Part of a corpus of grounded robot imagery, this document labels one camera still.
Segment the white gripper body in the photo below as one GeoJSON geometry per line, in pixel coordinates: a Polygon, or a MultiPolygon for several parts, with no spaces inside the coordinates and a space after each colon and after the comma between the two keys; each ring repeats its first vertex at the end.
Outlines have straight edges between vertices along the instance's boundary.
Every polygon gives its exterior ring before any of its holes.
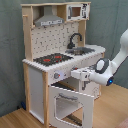
{"type": "Polygon", "coordinates": [[[93,71],[89,67],[73,70],[71,76],[81,81],[89,81],[93,71]]]}

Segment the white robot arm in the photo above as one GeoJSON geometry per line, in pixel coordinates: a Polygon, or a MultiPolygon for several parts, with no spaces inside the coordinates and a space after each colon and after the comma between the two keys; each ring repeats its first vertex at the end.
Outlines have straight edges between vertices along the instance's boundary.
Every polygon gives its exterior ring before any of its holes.
{"type": "Polygon", "coordinates": [[[113,60],[100,58],[94,66],[73,70],[71,76],[81,81],[93,81],[104,86],[111,85],[114,74],[128,57],[128,29],[122,34],[120,44],[120,51],[113,60]]]}

